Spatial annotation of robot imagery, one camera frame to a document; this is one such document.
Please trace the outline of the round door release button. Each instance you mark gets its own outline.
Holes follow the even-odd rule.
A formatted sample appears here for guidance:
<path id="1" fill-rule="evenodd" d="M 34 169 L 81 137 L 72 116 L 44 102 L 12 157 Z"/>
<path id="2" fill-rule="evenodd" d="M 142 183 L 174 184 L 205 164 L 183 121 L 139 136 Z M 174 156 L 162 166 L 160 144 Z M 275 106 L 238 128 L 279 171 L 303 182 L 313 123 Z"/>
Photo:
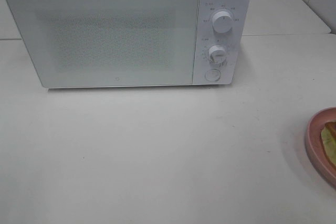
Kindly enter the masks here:
<path id="1" fill-rule="evenodd" d="M 218 81 L 220 79 L 220 75 L 221 75 L 221 72 L 219 70 L 211 69 L 211 70 L 206 71 L 205 79 L 211 82 Z"/>

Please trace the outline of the sandwich with ham and cheese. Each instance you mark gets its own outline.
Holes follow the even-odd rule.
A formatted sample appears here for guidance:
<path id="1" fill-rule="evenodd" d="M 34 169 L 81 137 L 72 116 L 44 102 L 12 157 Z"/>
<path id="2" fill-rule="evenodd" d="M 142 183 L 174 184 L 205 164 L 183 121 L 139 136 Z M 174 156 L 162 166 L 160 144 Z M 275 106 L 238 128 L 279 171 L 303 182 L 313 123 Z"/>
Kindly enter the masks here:
<path id="1" fill-rule="evenodd" d="M 327 122 L 324 125 L 321 139 L 327 158 L 335 166 L 335 122 Z"/>

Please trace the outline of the upper white power knob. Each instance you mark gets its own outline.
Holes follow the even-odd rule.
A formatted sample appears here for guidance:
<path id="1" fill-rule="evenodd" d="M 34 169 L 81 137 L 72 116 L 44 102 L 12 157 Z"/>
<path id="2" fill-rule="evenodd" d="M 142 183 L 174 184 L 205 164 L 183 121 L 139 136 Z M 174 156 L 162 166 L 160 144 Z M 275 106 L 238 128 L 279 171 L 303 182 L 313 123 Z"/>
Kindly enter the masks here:
<path id="1" fill-rule="evenodd" d="M 233 26 L 232 14 L 227 10 L 219 10 L 212 17 L 213 30 L 219 34 L 227 33 Z"/>

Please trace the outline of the lower white timer knob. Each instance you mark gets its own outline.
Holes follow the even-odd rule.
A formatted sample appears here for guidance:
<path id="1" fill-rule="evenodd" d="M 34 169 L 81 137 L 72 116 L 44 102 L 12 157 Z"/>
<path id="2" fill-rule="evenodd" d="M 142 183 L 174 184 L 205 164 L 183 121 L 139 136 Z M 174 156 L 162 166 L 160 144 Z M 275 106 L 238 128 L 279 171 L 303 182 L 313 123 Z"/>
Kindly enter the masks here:
<path id="1" fill-rule="evenodd" d="M 208 50 L 208 58 L 211 64 L 219 65 L 225 61 L 227 49 L 225 46 L 213 45 Z"/>

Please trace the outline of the pink round plate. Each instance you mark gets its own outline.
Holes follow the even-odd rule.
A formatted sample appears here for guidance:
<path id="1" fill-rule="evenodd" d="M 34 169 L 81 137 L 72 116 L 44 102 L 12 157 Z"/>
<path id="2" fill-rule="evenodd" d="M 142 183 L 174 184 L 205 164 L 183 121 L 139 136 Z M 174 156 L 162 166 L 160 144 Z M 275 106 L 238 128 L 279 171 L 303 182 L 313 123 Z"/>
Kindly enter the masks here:
<path id="1" fill-rule="evenodd" d="M 306 130 L 305 149 L 316 171 L 335 188 L 335 165 L 328 159 L 321 138 L 324 125 L 328 122 L 335 122 L 335 107 L 323 109 L 311 117 Z"/>

